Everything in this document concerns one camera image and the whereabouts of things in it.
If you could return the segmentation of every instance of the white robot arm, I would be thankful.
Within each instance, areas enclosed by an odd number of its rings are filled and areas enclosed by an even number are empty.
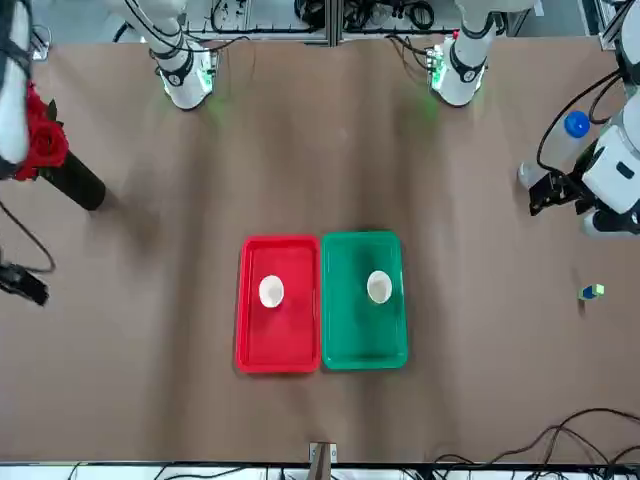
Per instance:
[[[213,91],[217,55],[186,36],[180,15],[187,0],[105,0],[149,44],[165,91],[182,110],[192,110]]]
[[[617,43],[621,75],[640,85],[640,2],[628,6]],[[629,98],[568,175],[550,169],[529,188],[532,215],[575,201],[591,236],[640,234],[640,91]]]
[[[441,60],[432,73],[433,90],[449,105],[468,104],[480,87],[495,38],[493,13],[519,12],[534,3],[535,0],[456,0],[462,25],[456,39],[447,37],[435,49]]]
[[[29,0],[0,2],[0,179],[11,176],[29,150],[30,7]]]

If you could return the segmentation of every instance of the black cylinder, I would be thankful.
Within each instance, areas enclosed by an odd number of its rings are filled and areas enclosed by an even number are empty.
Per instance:
[[[71,151],[62,166],[40,168],[38,173],[85,210],[95,210],[102,205],[107,193],[102,180]]]

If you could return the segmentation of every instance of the cup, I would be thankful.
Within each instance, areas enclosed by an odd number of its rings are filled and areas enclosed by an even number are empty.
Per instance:
[[[284,285],[275,275],[264,277],[258,288],[260,302],[267,308],[276,308],[284,298]]]
[[[369,298],[381,305],[391,298],[391,278],[381,270],[376,270],[367,279],[367,293]]]

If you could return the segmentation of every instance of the red rose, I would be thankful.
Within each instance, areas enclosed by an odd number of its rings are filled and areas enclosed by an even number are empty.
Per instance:
[[[29,153],[14,175],[16,180],[34,178],[41,167],[60,167],[69,152],[69,142],[56,122],[29,117]]]
[[[35,118],[47,118],[47,105],[40,99],[33,83],[27,88],[27,115]]]

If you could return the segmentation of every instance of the brown table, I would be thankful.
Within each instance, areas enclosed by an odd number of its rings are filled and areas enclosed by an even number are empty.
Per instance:
[[[640,244],[583,236],[571,207],[529,218],[514,183],[554,114],[614,68],[596,39],[497,41],[466,109],[385,41],[239,43],[222,63],[191,113],[141,45],[64,47],[37,69],[118,200],[88,215],[46,183],[2,184],[59,269],[45,309],[0,297],[1,459],[305,461],[327,440],[343,462],[487,460],[580,408],[640,411]],[[37,262],[0,222],[6,256]],[[244,238],[365,228],[404,245],[406,368],[238,373]],[[581,312],[593,282],[606,295]],[[574,427],[606,453],[638,443],[616,418]],[[586,461],[569,440],[554,458]]]

